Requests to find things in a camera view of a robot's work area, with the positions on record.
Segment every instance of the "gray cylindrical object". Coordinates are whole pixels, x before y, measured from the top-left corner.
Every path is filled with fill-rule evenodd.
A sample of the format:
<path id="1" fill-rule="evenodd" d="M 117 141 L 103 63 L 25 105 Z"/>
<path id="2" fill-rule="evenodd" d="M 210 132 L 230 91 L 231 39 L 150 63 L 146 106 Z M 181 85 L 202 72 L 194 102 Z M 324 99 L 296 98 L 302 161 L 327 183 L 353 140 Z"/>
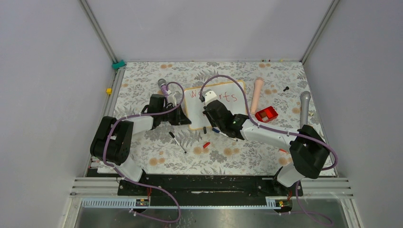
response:
<path id="1" fill-rule="evenodd" d="M 311 93 L 309 91 L 304 91 L 299 97 L 301 99 L 301 119 L 299 126 L 302 128 L 305 124 L 308 124 L 308 111 L 309 111 L 309 101 L 311 99 Z"/>

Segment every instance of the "metal post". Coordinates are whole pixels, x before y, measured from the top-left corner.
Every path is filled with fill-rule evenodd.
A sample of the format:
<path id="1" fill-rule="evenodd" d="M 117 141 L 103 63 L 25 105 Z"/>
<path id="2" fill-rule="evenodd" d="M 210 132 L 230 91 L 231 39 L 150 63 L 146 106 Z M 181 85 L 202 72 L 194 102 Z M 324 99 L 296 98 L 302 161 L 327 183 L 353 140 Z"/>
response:
<path id="1" fill-rule="evenodd" d="M 88 20 L 91 22 L 92 27 L 95 30 L 95 33 L 98 35 L 99 40 L 101 41 L 102 45 L 105 48 L 106 53 L 109 55 L 112 63 L 117 63 L 117 57 L 115 53 L 113 52 L 111 46 L 108 43 L 108 40 L 105 37 L 104 32 L 102 31 L 101 27 L 98 24 L 98 21 L 96 20 L 87 0 L 78 0 L 81 4 L 81 7 L 83 8 L 84 12 L 86 13 Z"/>
<path id="2" fill-rule="evenodd" d="M 302 56 L 302 59 L 300 60 L 302 65 L 304 65 L 305 62 L 307 61 L 309 55 L 312 52 L 312 49 L 316 45 L 317 40 L 319 39 L 320 35 L 322 34 L 323 30 L 325 29 L 327 23 L 330 20 L 330 17 L 332 16 L 332 14 L 335 11 L 339 2 L 340 2 L 340 0 L 333 0 L 332 3 L 330 4 L 329 8 L 327 9 L 325 16 L 323 17 L 322 21 L 319 24 L 319 27 L 317 28 L 317 30 L 314 34 L 314 37 L 312 38 L 311 42 L 308 45 L 307 50 L 305 51 L 304 55 Z"/>

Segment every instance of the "table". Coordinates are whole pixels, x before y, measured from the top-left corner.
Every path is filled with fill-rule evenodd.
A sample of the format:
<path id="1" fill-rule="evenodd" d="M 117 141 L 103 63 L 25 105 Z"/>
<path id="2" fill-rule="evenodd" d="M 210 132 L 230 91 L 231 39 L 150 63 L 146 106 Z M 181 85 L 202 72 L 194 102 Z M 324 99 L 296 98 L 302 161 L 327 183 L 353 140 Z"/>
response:
<path id="1" fill-rule="evenodd" d="M 300 99 L 309 91 L 301 63 L 296 62 L 129 62 L 127 63 L 113 116 L 121 118 L 139 113 L 148 104 L 151 94 L 161 90 L 160 78 L 175 81 L 184 88 L 201 86 L 217 74 L 228 75 L 245 82 L 248 103 L 254 90 L 254 81 L 262 77 L 265 84 L 260 94 L 257 111 L 273 106 L 278 113 L 272 125 L 299 128 Z M 212 84 L 225 82 L 217 78 Z M 178 86 L 170 86 L 180 91 Z M 324 137 L 313 100 L 309 104 L 308 124 Z M 184 154 L 168 132 L 188 151 Z M 252 141 L 234 142 L 207 130 L 192 131 L 188 126 L 170 126 L 163 123 L 152 131 L 133 135 L 130 156 L 149 174 L 208 174 L 208 175 L 274 175 L 284 165 L 292 162 L 290 154 L 273 146 Z M 327 159 L 325 167 L 331 165 Z M 102 162 L 100 173 L 114 173 Z M 321 176 L 335 176 L 334 169 L 322 171 Z"/>

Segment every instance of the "pink cylindrical object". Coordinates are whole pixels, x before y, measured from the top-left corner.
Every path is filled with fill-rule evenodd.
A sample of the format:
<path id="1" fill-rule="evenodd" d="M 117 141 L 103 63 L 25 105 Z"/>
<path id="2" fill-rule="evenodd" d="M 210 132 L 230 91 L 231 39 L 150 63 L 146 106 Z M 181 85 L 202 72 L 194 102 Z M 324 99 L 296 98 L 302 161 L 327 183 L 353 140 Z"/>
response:
<path id="1" fill-rule="evenodd" d="M 264 80 L 262 77 L 256 78 L 255 90 L 253 91 L 252 105 L 250 106 L 250 114 L 254 115 L 259 103 L 260 91 L 262 90 Z"/>

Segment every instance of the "marker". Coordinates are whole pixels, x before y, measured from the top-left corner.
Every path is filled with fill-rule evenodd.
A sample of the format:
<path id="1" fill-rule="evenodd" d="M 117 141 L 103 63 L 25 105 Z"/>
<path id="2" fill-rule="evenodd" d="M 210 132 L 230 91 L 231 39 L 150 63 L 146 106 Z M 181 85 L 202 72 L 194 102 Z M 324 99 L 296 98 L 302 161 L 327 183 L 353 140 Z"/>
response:
<path id="1" fill-rule="evenodd" d="M 233 138 L 229 137 L 228 135 L 226 135 L 226 134 L 220 132 L 219 130 L 217 130 L 217 129 L 215 129 L 215 128 L 213 128 L 213 131 L 216 132 L 216 133 L 218 133 L 218 134 L 222 134 L 222 135 L 224 135 L 225 137 L 230 138 L 230 139 L 232 139 L 232 140 L 238 142 L 238 139 L 233 139 Z"/>
<path id="2" fill-rule="evenodd" d="M 181 149 L 183 150 L 183 152 L 187 153 L 185 148 L 183 146 L 181 146 L 181 144 L 178 142 L 178 140 L 175 139 L 175 135 L 173 135 L 172 132 L 169 132 L 169 135 L 171 135 L 171 137 L 173 138 L 173 140 L 175 140 L 176 144 L 178 144 L 178 146 L 181 147 Z"/>

